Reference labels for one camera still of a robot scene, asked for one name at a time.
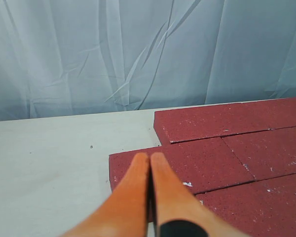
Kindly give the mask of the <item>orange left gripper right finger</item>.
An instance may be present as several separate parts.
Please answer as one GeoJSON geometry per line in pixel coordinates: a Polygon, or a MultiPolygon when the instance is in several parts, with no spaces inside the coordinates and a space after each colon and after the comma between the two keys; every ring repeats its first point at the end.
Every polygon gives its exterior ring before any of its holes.
{"type": "Polygon", "coordinates": [[[240,237],[183,185],[161,152],[150,156],[157,237],[240,237]]]}

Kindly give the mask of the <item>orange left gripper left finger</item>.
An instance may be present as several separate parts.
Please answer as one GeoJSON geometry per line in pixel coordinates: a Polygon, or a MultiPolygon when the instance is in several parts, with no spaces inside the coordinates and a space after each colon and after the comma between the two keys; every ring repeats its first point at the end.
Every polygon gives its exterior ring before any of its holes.
{"type": "Polygon", "coordinates": [[[137,153],[112,194],[64,237],[145,237],[148,228],[150,161],[137,153]]]}

